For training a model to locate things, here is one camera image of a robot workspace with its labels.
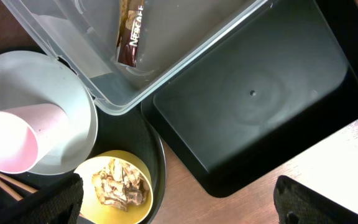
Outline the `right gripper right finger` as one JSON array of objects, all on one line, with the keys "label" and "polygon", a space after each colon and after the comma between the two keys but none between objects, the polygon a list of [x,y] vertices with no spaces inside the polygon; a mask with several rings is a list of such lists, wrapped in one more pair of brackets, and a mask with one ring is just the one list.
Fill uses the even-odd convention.
[{"label": "right gripper right finger", "polygon": [[280,224],[358,223],[358,214],[281,175],[273,191],[273,201]]}]

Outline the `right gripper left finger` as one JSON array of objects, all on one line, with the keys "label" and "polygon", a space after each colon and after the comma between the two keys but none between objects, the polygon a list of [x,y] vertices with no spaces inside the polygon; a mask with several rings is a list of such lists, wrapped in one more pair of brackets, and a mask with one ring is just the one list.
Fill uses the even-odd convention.
[{"label": "right gripper left finger", "polygon": [[83,194],[83,179],[78,174],[70,174],[1,210],[0,224],[76,224]]}]

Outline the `gold coffee sachet wrapper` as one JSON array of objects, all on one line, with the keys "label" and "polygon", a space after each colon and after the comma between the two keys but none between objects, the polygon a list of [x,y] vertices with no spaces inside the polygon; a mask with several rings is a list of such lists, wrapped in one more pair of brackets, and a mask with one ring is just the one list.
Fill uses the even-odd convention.
[{"label": "gold coffee sachet wrapper", "polygon": [[144,0],[120,0],[117,62],[136,67]]}]

